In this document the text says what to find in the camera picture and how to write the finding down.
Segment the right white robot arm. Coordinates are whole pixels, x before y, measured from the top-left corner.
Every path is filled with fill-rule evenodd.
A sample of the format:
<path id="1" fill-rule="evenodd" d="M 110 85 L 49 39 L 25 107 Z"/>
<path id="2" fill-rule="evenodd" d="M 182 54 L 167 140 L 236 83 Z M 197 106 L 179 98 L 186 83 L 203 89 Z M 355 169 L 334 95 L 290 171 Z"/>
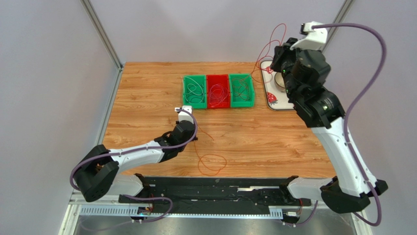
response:
<path id="1" fill-rule="evenodd" d="M 318 49 L 297 48 L 297 42 L 290 38 L 275 47 L 271 69 L 283 78 L 289 102 L 321 142 L 336 176 L 323 180 L 292 176 L 280 185 L 282 197 L 286 202 L 323 201 L 336 213 L 362 211 L 388 185 L 366 169 L 359 154 L 350 151 L 353 142 L 346 140 L 345 111 L 338 97 L 324 87 L 331 70 L 324 55 Z"/>

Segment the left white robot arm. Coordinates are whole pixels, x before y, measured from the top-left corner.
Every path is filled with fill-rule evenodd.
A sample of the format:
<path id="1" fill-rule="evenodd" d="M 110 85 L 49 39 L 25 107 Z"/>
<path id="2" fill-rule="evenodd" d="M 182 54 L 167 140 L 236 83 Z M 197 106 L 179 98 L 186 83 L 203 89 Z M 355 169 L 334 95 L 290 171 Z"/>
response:
<path id="1" fill-rule="evenodd" d="M 121 173 L 141 165 L 168 161 L 182 152 L 196 138 L 197 127 L 188 120 L 179 121 L 147 144 L 123 149 L 95 146 L 72 170 L 70 183 L 86 202 L 94 202 L 106 194 L 137 195 L 143 188 L 138 177 L 122 177 Z"/>

